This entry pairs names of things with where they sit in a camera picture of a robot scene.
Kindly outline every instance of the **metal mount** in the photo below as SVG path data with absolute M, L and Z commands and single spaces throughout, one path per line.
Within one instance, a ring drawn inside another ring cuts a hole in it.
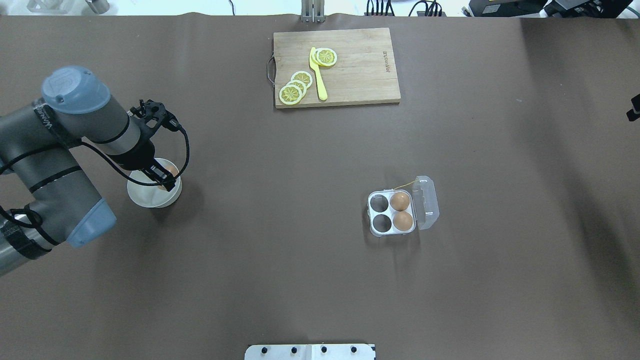
M 324 22 L 324 0 L 302 0 L 302 22 Z
M 376 360 L 374 344 L 251 345 L 244 360 Z

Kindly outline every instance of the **white bowl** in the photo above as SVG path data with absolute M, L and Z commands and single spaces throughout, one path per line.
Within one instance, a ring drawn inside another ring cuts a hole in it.
M 164 168 L 178 168 L 167 159 L 156 158 L 156 160 Z M 154 182 L 140 170 L 132 171 L 129 177 L 142 183 Z M 175 187 L 170 192 L 158 186 L 143 186 L 127 181 L 127 193 L 133 202 L 144 208 L 164 208 L 173 204 L 182 193 L 182 179 L 178 177 L 175 180 Z

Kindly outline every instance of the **yellow knife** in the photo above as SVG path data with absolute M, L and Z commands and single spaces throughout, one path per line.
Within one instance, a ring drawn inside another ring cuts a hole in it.
M 324 87 L 324 83 L 322 81 L 322 75 L 320 75 L 320 66 L 316 64 L 314 59 L 311 57 L 316 51 L 315 47 L 311 48 L 311 52 L 309 53 L 309 67 L 316 73 L 316 86 L 318 89 L 318 99 L 325 101 L 327 100 L 326 88 Z

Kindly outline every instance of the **egg carton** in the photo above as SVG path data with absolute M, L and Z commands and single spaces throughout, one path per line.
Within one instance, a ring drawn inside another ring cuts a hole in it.
M 411 227 L 405 231 L 396 227 L 394 220 L 400 212 L 391 205 L 391 198 L 397 193 L 405 193 L 409 205 L 404 210 L 413 219 Z M 382 190 L 372 192 L 367 197 L 367 214 L 371 233 L 377 237 L 404 235 L 415 230 L 429 229 L 438 217 L 440 209 L 433 181 L 428 176 L 418 176 L 413 182 L 411 193 L 406 190 Z

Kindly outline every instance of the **empty egg slot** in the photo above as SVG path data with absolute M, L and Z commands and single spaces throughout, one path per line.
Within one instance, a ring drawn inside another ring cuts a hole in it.
M 380 233 L 391 230 L 391 219 L 386 215 L 378 215 L 373 218 L 373 227 Z
M 374 195 L 371 197 L 369 205 L 371 205 L 371 209 L 373 209 L 373 211 L 382 213 L 389 208 L 389 201 L 383 195 Z

